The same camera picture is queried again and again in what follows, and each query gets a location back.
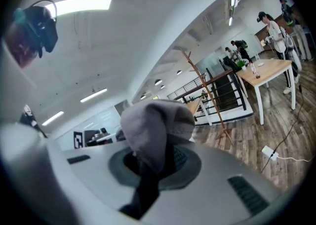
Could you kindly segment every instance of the wooden table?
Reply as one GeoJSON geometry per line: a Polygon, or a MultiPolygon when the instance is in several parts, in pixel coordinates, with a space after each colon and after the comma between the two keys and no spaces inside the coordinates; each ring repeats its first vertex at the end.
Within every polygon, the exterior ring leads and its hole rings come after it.
{"type": "Polygon", "coordinates": [[[202,98],[199,98],[195,101],[192,101],[192,102],[189,102],[189,103],[186,103],[187,107],[189,108],[190,112],[195,115],[195,113],[197,112],[198,110],[198,107],[199,107],[199,103],[201,102],[202,98]]]}
{"type": "MultiPolygon", "coordinates": [[[[190,112],[191,112],[193,115],[195,115],[195,113],[198,111],[198,107],[201,106],[201,108],[202,108],[202,110],[203,110],[203,112],[204,112],[204,114],[205,114],[205,117],[206,117],[206,119],[207,119],[207,121],[208,121],[208,124],[209,124],[210,126],[212,126],[212,122],[211,122],[211,120],[210,120],[210,118],[209,118],[209,115],[208,115],[208,112],[207,112],[207,110],[206,110],[206,108],[205,108],[205,106],[204,106],[204,104],[203,104],[202,98],[199,98],[199,99],[196,99],[196,100],[194,100],[194,101],[192,101],[192,102],[186,103],[186,105],[187,105],[187,107],[189,108],[190,112]]],[[[191,137],[191,138],[189,139],[189,141],[195,143],[195,140],[193,139],[193,137],[191,137]]]]}
{"type": "Polygon", "coordinates": [[[280,60],[280,59],[260,59],[254,62],[256,70],[259,72],[260,78],[256,78],[256,76],[252,73],[250,66],[246,68],[246,70],[241,70],[237,72],[237,76],[240,80],[242,89],[245,93],[246,98],[248,98],[247,91],[243,84],[243,79],[251,84],[255,88],[258,107],[259,107],[259,115],[260,115],[260,124],[263,125],[263,108],[261,95],[259,91],[259,86],[266,84],[267,88],[269,87],[268,82],[275,77],[279,76],[286,70],[290,73],[290,83],[291,83],[291,94],[292,94],[292,109],[295,109],[295,83],[294,83],[294,75],[292,71],[292,61],[290,60],[280,60]]]}

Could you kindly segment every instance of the sign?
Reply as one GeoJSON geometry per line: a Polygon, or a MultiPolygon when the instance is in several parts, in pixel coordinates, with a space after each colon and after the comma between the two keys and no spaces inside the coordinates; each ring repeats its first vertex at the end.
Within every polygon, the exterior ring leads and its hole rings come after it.
{"type": "Polygon", "coordinates": [[[82,132],[74,131],[74,147],[75,149],[83,148],[82,132]]]}

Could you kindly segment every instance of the gray fabric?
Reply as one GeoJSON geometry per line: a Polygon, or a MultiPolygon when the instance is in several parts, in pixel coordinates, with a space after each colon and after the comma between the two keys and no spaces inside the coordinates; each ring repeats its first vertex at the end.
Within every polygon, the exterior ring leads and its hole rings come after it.
{"type": "Polygon", "coordinates": [[[155,173],[163,170],[167,134],[188,140],[195,126],[185,104],[172,100],[147,100],[126,109],[121,116],[122,132],[139,159],[155,173]]]}

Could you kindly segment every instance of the bottle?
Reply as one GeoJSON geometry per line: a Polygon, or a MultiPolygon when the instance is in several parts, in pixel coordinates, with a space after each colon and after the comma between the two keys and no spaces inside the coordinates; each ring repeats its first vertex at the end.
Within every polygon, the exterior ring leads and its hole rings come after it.
{"type": "Polygon", "coordinates": [[[249,62],[249,64],[250,64],[250,68],[252,70],[252,73],[255,74],[255,71],[254,71],[255,66],[253,65],[253,63],[251,61],[249,62]]]}
{"type": "Polygon", "coordinates": [[[256,70],[255,65],[252,62],[250,63],[250,68],[252,70],[252,73],[256,75],[256,78],[260,78],[259,72],[256,70]]]}

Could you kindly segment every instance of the person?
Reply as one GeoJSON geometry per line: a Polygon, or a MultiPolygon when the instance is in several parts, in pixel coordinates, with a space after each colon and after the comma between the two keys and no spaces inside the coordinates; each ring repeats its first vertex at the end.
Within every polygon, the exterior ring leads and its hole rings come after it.
{"type": "Polygon", "coordinates": [[[251,59],[248,56],[247,51],[243,48],[243,44],[241,43],[241,41],[231,41],[231,44],[234,46],[236,45],[237,47],[237,51],[241,54],[241,57],[243,59],[247,59],[249,62],[251,62],[251,59]]]}
{"type": "MultiPolygon", "coordinates": [[[[270,16],[269,14],[266,14],[265,12],[260,12],[258,15],[258,18],[260,19],[260,21],[262,21],[264,24],[267,25],[267,29],[268,29],[270,36],[272,36],[274,38],[274,48],[276,50],[276,54],[277,54],[278,58],[288,60],[289,59],[289,57],[287,55],[288,49],[285,46],[285,43],[283,41],[282,32],[281,32],[278,24],[274,21],[272,16],[270,16]]],[[[293,67],[293,63],[292,63],[292,69],[293,69],[293,74],[295,77],[295,83],[297,83],[299,80],[299,75],[296,72],[295,68],[293,67]]],[[[289,71],[287,71],[287,73],[284,72],[284,75],[286,78],[286,85],[287,86],[286,86],[285,90],[283,91],[283,93],[288,94],[291,92],[291,81],[289,78],[290,77],[289,71]]]]}
{"type": "Polygon", "coordinates": [[[202,100],[207,100],[208,94],[202,90],[202,100]]]}
{"type": "Polygon", "coordinates": [[[236,53],[234,50],[229,49],[228,47],[225,48],[225,51],[228,52],[228,57],[232,60],[237,60],[238,57],[238,53],[236,53]]]}
{"type": "Polygon", "coordinates": [[[314,58],[311,55],[310,49],[308,47],[308,43],[307,43],[307,39],[306,39],[306,35],[303,31],[302,26],[300,25],[300,23],[298,22],[298,20],[295,18],[295,15],[293,13],[293,9],[286,4],[287,1],[286,0],[279,0],[281,3],[281,10],[282,13],[285,15],[290,15],[293,17],[294,19],[294,26],[293,26],[293,30],[296,33],[296,37],[297,37],[297,41],[300,47],[300,50],[302,52],[302,60],[308,60],[311,61],[314,58]]]}

